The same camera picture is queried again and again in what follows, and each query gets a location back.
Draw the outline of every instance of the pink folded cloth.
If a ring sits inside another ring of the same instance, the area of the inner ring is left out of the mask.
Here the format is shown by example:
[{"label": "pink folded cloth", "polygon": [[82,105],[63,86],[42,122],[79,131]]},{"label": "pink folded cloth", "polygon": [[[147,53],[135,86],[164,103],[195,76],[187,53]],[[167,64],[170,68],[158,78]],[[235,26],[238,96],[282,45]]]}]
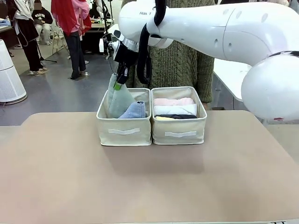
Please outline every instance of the pink folded cloth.
[{"label": "pink folded cloth", "polygon": [[184,106],[195,104],[191,98],[182,98],[182,99],[166,99],[166,98],[157,98],[154,99],[155,106]]}]

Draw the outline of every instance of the gray floor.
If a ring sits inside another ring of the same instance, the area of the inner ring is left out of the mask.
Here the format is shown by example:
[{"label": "gray floor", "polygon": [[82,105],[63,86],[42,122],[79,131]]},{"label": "gray floor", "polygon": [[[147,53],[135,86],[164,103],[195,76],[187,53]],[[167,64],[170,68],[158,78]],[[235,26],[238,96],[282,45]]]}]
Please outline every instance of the gray floor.
[{"label": "gray floor", "polygon": [[[39,112],[92,112],[97,111],[100,102],[107,90],[111,76],[111,68],[104,56],[86,56],[89,60],[86,69],[90,76],[80,80],[69,80],[71,76],[71,61],[67,60],[65,51],[51,56],[49,59],[58,60],[58,63],[46,62],[49,72],[46,75],[31,77],[21,75],[21,80],[27,91],[28,98],[15,105],[7,105],[0,109],[0,126],[20,125],[31,114]],[[110,59],[113,69],[116,67]],[[215,92],[217,79],[213,81]],[[245,109],[243,103],[234,100],[233,97],[222,87],[218,105],[227,110]]]}]

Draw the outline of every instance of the white box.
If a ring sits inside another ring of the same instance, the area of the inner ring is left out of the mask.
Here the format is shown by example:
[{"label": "white box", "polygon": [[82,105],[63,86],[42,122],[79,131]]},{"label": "white box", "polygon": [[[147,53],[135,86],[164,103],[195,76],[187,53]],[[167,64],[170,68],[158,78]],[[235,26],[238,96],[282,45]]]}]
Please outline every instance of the white box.
[{"label": "white box", "polygon": [[106,91],[97,112],[98,131],[104,146],[149,146],[151,140],[151,98],[150,90],[128,89],[135,101],[145,102],[146,118],[108,119],[108,91]]},{"label": "white box", "polygon": [[[192,98],[197,104],[197,119],[157,120],[154,99]],[[152,136],[157,145],[191,145],[204,142],[206,110],[193,87],[166,87],[151,90]]]}]

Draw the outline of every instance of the red garment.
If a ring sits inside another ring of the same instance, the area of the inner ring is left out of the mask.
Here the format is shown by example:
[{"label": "red garment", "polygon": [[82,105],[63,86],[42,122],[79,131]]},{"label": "red garment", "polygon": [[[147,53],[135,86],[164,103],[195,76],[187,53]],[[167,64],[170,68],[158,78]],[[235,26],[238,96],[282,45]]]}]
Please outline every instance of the red garment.
[{"label": "red garment", "polygon": [[[72,29],[77,25],[78,21],[74,12],[74,7],[72,0],[52,0],[51,2],[51,12],[53,17],[59,21],[59,26],[65,32],[66,35],[70,35]],[[79,21],[80,24],[84,24],[82,28],[80,27],[79,33],[85,33],[91,28],[90,16],[88,15],[83,23]]]}]

